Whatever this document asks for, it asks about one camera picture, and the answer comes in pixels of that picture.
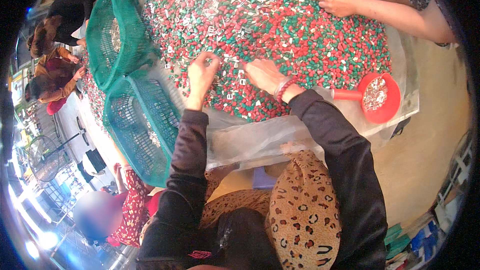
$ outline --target leopard print pants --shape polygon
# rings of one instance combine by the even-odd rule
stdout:
[[[310,150],[291,159],[273,187],[267,234],[283,269],[330,269],[340,245],[339,204],[326,166]]]
[[[220,196],[205,204],[200,227],[214,224],[223,213],[247,207],[266,216],[265,229],[284,269],[330,269],[339,251],[341,231],[332,180],[312,151],[287,156],[291,162],[273,191],[249,189]],[[205,177],[208,199],[221,179],[215,172]],[[148,225],[150,220],[141,231],[140,245]]]

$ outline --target blue plastic stool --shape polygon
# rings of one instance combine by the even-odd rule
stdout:
[[[265,173],[265,167],[257,167],[253,170],[253,189],[273,189],[277,179]]]

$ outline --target plastic basket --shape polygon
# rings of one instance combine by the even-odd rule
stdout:
[[[144,64],[153,46],[142,22],[138,0],[97,0],[86,30],[90,70],[98,88],[105,93],[122,75],[128,75]],[[121,47],[113,48],[110,30],[117,19]]]
[[[151,186],[166,186],[179,120],[178,110],[146,71],[119,78],[106,95],[103,125],[135,173]],[[160,147],[149,131],[156,133]]]

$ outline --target red scoop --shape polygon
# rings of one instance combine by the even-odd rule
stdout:
[[[367,86],[377,78],[383,78],[385,80],[388,88],[387,98],[385,103],[378,109],[367,111],[363,106],[363,94],[365,93]],[[369,73],[365,75],[358,85],[358,91],[334,89],[333,99],[360,101],[365,118],[367,118],[368,121],[377,124],[386,123],[392,119],[398,112],[401,102],[400,88],[388,73]]]

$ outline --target floor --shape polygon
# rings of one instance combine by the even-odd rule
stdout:
[[[420,112],[402,135],[373,152],[389,226],[407,226],[434,203],[457,143],[468,130],[465,66],[455,49],[401,35],[408,67],[419,69]],[[229,174],[210,200],[252,187],[253,171]]]

